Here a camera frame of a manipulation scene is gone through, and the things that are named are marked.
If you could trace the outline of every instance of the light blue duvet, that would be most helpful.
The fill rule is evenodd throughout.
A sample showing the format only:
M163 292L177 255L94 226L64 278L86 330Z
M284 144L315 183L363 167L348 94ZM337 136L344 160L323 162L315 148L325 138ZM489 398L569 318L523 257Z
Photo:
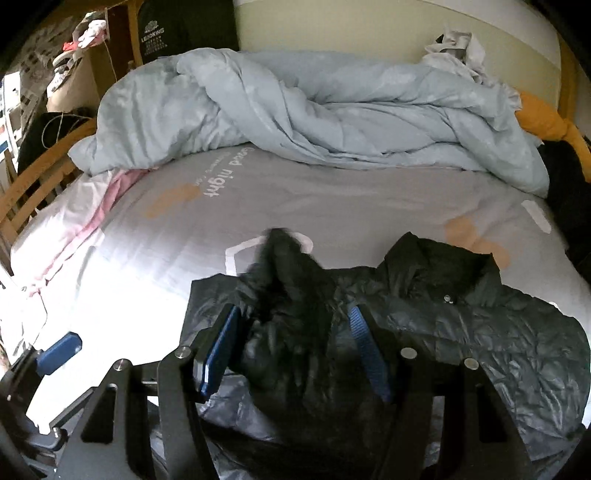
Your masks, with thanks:
M525 192L548 190L499 87L329 52L200 48L156 60L109 89L96 135L70 156L98 174L247 141L308 164L488 170Z

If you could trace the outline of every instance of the metal bolt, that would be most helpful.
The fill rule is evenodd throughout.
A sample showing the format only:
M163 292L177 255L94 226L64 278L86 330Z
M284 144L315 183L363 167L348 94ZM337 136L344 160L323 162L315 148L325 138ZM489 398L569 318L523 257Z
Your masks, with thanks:
M187 345L180 346L174 351L174 356L176 358L183 359L187 358L189 355L191 355L191 349Z
M470 370L478 370L478 367L480 366L478 361L474 360L473 358L466 358L464 360L464 365L466 366L466 368L469 368Z
M127 360L126 358L122 358L120 360L117 360L113 364L113 369L117 370L118 372L121 372L122 370L125 370L128 367L131 367L131 362L129 360Z
M414 360L417 357L418 353L414 348L406 346L402 350L400 350L400 355L402 355L402 357L406 358L407 360Z

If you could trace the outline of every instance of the blue gripper pad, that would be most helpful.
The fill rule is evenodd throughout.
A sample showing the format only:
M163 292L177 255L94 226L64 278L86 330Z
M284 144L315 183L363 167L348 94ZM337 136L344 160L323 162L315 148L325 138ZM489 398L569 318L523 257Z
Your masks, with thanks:
M205 399L209 399L220 388L222 377L236 345L240 318L240 309L232 305L226 316L223 328L219 332L203 363L203 378L201 379L200 393Z
M82 350L82 339L77 333L68 332L37 358L37 373L51 375L70 358Z
M349 325L353 339L357 343L365 375L374 393L384 402L390 403L394 396L390 385L390 368L379 351L359 307L353 307L349 311Z

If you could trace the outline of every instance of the pink cloth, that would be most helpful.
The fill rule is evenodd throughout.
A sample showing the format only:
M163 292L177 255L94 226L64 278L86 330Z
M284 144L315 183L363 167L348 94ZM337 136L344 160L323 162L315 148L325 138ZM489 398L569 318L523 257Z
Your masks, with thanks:
M68 42L64 43L63 51L75 50L77 48L78 48L77 41L68 41Z
M148 170L82 174L27 225L11 250L15 280L30 292L47 284Z
M140 178L148 173L148 170L128 170L119 171L109 183L109 187L105 192L102 202L96 209L95 214L90 219L90 222L85 225L82 230L72 239L72 241L65 247L64 250L57 256L53 265L46 273L46 280L51 280L59 271L64 262L68 260L81 244L90 237L95 230L100 227L105 220L107 213L111 211L115 203L129 190Z

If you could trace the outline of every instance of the crumpled white fabric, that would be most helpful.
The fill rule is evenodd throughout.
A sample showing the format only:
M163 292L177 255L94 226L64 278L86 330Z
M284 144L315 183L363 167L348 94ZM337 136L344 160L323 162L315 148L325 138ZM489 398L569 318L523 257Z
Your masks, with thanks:
M29 295L16 284L0 289L0 304L2 344L13 365L35 341L47 320L47 312L38 293Z
M487 74L484 67L486 52L474 34L446 30L441 43L427 45L425 50L428 53L422 58L421 63L473 80L486 87L500 85L509 97L511 108L521 110L519 92Z
M118 175L116 169L94 177L82 174L29 222L11 249L12 270L20 286L31 292L51 280L63 264L56 260L91 222Z
M98 36L106 33L106 20L93 20L88 29L78 39L78 48L86 48Z

